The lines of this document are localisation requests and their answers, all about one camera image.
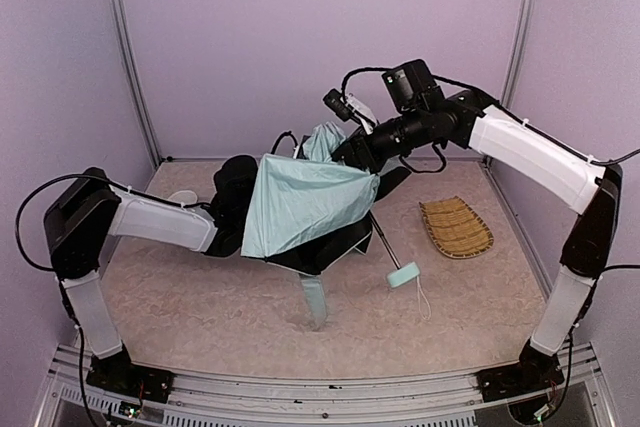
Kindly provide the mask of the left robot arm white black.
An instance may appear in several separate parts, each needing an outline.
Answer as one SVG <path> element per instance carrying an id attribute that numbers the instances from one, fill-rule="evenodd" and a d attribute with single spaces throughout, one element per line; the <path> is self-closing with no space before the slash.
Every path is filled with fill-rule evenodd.
<path id="1" fill-rule="evenodd" d="M 240 249 L 257 173 L 255 158 L 232 157 L 214 174 L 210 201 L 185 203 L 139 193 L 91 167 L 47 209 L 43 224 L 51 267 L 95 362 L 130 361 L 100 285 L 107 238 L 140 238 L 229 257 Z"/>

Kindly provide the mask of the woven bamboo tray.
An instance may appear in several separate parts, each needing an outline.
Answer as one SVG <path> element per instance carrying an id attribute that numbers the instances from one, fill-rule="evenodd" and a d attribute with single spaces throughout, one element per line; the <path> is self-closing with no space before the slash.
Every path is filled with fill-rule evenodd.
<path id="1" fill-rule="evenodd" d="M 493 233 L 462 198 L 420 202 L 419 208 L 431 241 L 445 257 L 471 259 L 493 247 Z"/>

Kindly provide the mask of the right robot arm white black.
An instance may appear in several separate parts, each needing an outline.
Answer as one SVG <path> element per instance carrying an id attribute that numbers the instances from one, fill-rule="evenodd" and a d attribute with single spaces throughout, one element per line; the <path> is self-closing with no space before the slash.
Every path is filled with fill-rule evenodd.
<path id="1" fill-rule="evenodd" d="M 575 151 L 477 87 L 463 85 L 458 94 L 445 96 L 443 78 L 433 75 L 422 59 L 377 71 L 398 115 L 377 124 L 360 112 L 344 87 L 330 90 L 324 104 L 341 120 L 364 124 L 337 148 L 333 159 L 378 173 L 392 157 L 402 158 L 424 145 L 440 151 L 452 142 L 515 169 L 576 213 L 546 310 L 517 363 L 530 374 L 552 369 L 607 267 L 618 224 L 619 162 L 601 162 Z"/>

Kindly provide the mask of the white blue enamel pitcher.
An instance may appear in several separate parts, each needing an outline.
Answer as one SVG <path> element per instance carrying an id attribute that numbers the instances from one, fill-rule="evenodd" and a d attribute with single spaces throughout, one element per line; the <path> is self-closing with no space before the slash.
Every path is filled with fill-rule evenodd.
<path id="1" fill-rule="evenodd" d="M 198 201 L 198 195 L 192 190 L 179 190 L 172 193 L 168 200 L 178 204 L 195 204 Z"/>

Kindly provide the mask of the mint green black umbrella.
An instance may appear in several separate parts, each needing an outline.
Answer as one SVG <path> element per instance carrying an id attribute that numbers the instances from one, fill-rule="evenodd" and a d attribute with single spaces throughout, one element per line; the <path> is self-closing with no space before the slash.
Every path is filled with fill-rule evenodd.
<path id="1" fill-rule="evenodd" d="M 315 328 L 327 320 L 321 273 L 352 250 L 365 252 L 382 232 L 371 214 L 410 174 L 384 175 L 332 160 L 347 138 L 333 122 L 317 125 L 295 157 L 262 157 L 241 244 L 246 258 L 298 273 Z"/>

